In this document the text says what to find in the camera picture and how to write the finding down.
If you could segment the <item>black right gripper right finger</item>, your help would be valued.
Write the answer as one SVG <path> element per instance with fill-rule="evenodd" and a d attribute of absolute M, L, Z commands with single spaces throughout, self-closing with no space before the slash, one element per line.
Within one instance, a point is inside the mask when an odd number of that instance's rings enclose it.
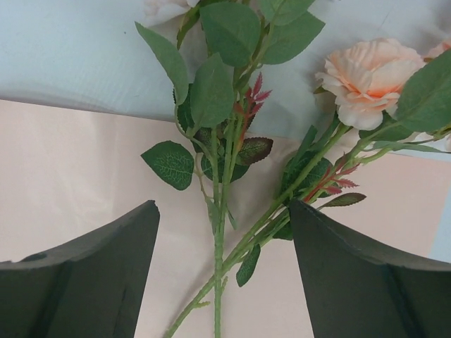
<path fill-rule="evenodd" d="M 289 206 L 315 337 L 449 337 L 450 264 L 396 249 L 302 201 Z"/>

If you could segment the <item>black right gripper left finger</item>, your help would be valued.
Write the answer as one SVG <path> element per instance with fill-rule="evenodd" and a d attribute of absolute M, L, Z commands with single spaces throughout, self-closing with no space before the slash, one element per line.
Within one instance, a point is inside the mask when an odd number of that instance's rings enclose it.
<path fill-rule="evenodd" d="M 159 221 L 146 201 L 60 246 L 1 262 L 1 336 L 134 337 Z"/>

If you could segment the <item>peach wrapping paper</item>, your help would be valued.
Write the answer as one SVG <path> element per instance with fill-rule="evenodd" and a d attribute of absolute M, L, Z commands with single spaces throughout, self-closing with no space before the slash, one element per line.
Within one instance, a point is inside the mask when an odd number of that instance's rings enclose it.
<path fill-rule="evenodd" d="M 213 264 L 197 178 L 179 192 L 140 157 L 165 140 L 192 149 L 173 123 L 1 100 L 1 261 L 55 247 L 155 200 L 161 220 L 135 336 L 162 337 Z M 270 156 L 234 185 L 230 207 L 240 228 L 228 227 L 227 254 L 269 207 L 297 146 L 276 138 Z M 388 245 L 450 262 L 449 161 L 385 155 L 351 175 L 359 184 L 351 191 L 365 200 L 323 211 Z M 292 242 L 269 242 L 243 288 L 236 270 L 223 295 L 222 337 L 313 337 Z"/>

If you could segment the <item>pale pink rose stem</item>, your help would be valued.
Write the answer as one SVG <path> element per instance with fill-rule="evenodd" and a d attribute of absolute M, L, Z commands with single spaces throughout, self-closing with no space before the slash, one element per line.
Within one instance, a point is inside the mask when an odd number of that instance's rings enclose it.
<path fill-rule="evenodd" d="M 185 13 L 176 42 L 137 23 L 141 38 L 173 85 L 175 124 L 194 151 L 166 141 L 142 154 L 165 183 L 179 191 L 193 178 L 212 182 L 204 192 L 214 238 L 214 274 L 167 329 L 172 337 L 189 313 L 214 296 L 214 336 L 222 335 L 223 259 L 228 197 L 239 171 L 267 157 L 271 139 L 247 137 L 255 115 L 269 97 L 259 72 L 302 53 L 323 29 L 310 1 L 199 1 Z"/>

